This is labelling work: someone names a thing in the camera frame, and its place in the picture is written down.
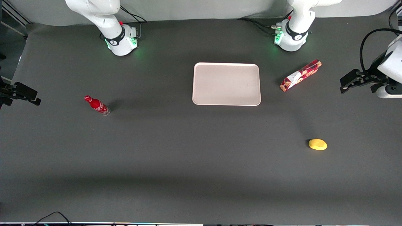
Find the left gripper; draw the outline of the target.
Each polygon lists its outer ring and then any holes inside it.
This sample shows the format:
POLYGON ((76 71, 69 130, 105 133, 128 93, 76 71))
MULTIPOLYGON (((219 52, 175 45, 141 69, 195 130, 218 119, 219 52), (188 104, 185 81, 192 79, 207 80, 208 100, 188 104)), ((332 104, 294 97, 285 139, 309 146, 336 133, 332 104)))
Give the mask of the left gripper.
POLYGON ((401 35, 396 37, 387 49, 373 60, 370 66, 370 76, 373 81, 365 78, 365 74, 358 69, 351 70, 340 79, 340 93, 365 86, 371 83, 402 83, 402 43, 401 35))

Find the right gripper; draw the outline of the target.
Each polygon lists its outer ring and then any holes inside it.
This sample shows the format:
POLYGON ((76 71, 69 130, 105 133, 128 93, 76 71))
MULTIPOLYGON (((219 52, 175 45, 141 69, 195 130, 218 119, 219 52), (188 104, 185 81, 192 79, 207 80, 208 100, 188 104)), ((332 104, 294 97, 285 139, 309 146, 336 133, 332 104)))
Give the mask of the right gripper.
POLYGON ((11 83, 12 81, 0 77, 0 108, 2 108, 3 105, 11 106, 13 103, 13 99, 11 96, 14 97, 14 99, 20 99, 24 101, 28 101, 36 106, 39 106, 41 103, 41 99, 37 97, 38 92, 23 83, 11 83))

